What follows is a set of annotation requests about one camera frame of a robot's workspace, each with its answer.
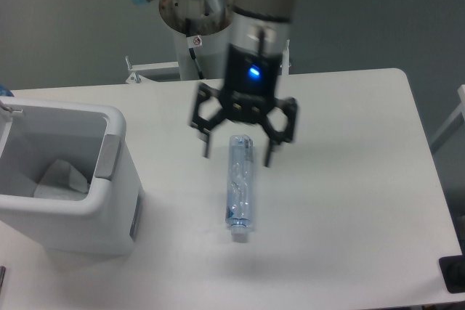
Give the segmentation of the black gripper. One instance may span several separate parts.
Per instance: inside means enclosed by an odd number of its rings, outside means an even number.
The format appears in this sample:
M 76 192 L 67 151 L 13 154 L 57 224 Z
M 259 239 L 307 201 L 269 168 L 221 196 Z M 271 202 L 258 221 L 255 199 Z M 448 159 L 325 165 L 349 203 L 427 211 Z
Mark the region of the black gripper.
M 268 137 L 264 166 L 282 143 L 292 143 L 299 105 L 294 97 L 275 98 L 281 56 L 260 56 L 229 45 L 224 83 L 220 90 L 198 84 L 190 127 L 204 142 L 203 156 L 209 157 L 214 129 L 223 121 L 260 124 Z

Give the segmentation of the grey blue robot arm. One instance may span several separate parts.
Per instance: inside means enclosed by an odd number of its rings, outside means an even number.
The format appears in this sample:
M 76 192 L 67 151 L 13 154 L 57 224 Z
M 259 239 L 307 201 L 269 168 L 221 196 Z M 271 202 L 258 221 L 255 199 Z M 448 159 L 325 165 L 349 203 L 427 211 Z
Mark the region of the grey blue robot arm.
M 147 4 L 154 0 L 132 0 Z M 296 0 L 232 0 L 222 88 L 199 83 L 190 125 L 205 143 L 223 121 L 260 125 L 268 137 L 264 164 L 282 143 L 294 140 L 298 112 L 293 97 L 278 99 L 278 76 Z

